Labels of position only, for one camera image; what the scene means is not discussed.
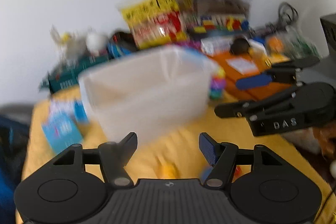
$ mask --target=white round object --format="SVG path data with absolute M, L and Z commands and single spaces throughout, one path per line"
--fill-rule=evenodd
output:
M 336 160 L 334 160 L 330 165 L 330 173 L 334 179 L 336 179 Z
M 94 55 L 105 49 L 108 42 L 109 38 L 106 35 L 96 32 L 90 32 L 86 37 L 86 47 Z

